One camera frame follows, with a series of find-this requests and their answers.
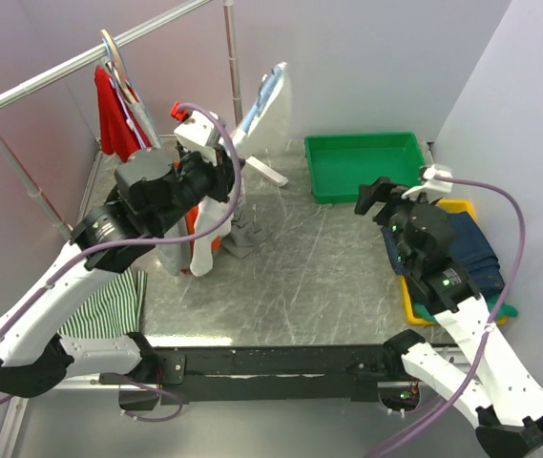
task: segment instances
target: metal table surface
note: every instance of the metal table surface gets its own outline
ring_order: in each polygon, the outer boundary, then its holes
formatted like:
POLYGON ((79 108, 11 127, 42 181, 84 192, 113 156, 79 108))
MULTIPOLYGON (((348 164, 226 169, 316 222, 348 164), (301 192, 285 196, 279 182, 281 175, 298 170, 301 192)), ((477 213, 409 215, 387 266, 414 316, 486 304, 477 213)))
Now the metal table surface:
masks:
MULTIPOLYGON (((157 407, 151 416, 168 415, 157 407)), ((421 418, 388 417, 347 399, 195 403, 175 420, 119 415, 116 392, 52 390, 31 400, 14 458, 358 458, 421 418)), ((451 409, 391 458, 484 458, 474 431, 451 409)))
MULTIPOLYGON (((135 267, 149 273, 141 330, 151 344, 382 344, 406 329, 398 279, 371 217, 354 215, 352 204, 315 203, 302 141, 255 156, 289 179, 278 188, 243 170, 242 207, 272 236, 243 260, 220 250, 202 278, 172 277, 157 250, 140 258, 135 267)), ((117 163, 103 158, 90 206, 112 189, 117 163)), ((450 342, 438 326, 416 330, 450 342)))

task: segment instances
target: red shirt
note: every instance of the red shirt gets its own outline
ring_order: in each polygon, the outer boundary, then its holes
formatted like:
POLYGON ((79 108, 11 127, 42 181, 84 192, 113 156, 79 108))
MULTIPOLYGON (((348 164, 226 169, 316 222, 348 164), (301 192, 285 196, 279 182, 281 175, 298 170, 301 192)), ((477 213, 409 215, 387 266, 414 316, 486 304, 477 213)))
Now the red shirt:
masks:
MULTIPOLYGON (((97 105, 99 108, 99 131, 101 135, 101 151, 106 155, 116 153, 123 162, 140 149, 136 134, 127 125, 127 119, 118 100, 110 76, 100 67, 95 69, 95 85, 97 87, 97 105)), ((141 138, 150 146, 146 135, 141 131, 131 112, 131 119, 141 138)))

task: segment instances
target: hanger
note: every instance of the hanger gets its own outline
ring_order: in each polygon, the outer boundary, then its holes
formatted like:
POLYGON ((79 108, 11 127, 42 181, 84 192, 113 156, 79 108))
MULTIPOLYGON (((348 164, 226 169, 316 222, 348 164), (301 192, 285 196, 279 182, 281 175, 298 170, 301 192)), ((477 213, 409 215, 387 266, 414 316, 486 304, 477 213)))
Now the hanger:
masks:
POLYGON ((118 82, 118 87, 120 88, 120 91, 123 93, 127 102, 129 102, 129 104, 137 103, 136 97, 131 92, 129 76, 127 75, 127 69, 125 68, 125 63, 122 60, 118 46, 108 31, 102 30, 101 37, 106 47, 108 57, 112 62, 112 66, 111 68, 108 67, 108 70, 115 75, 116 81, 118 82))

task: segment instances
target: white wall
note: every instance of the white wall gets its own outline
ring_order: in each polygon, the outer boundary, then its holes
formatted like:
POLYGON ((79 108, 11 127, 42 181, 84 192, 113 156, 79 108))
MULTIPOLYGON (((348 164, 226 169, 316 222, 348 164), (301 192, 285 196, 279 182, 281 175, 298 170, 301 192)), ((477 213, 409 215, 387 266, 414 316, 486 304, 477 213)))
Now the white wall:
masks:
MULTIPOLYGON (((457 177, 505 187, 521 203, 528 226, 525 259, 510 294, 520 317, 510 342, 543 385, 543 2, 513 0, 434 148, 457 177)), ((502 198, 471 197, 505 267, 516 245, 516 220, 502 198)))
MULTIPOLYGON (((53 59, 18 2, 0 2, 0 93, 53 59)), ((74 222, 94 137, 67 87, 56 84, 0 112, 0 132, 57 209, 74 222)), ((60 238, 0 158, 0 315, 46 270, 60 238)), ((5 409, 0 408, 0 426, 5 409)))
MULTIPOLYGON (((179 0, 22 0, 56 62, 120 34, 179 0)), ((410 130, 436 138, 510 0, 237 0, 242 95, 292 64, 294 137, 410 130)), ((176 100, 233 120, 220 0, 130 44, 130 73, 160 130, 171 133, 176 100)), ((97 129, 93 69, 70 78, 97 129)))

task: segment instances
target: green striped cloth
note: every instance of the green striped cloth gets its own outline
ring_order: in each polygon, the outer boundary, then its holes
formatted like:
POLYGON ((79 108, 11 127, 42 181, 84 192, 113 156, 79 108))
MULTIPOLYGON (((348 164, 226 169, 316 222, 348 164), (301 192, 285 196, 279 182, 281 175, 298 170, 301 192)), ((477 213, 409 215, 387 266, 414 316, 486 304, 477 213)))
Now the green striped cloth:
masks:
POLYGON ((76 339, 113 339, 138 331, 146 272, 131 267, 93 293, 59 329, 76 339))

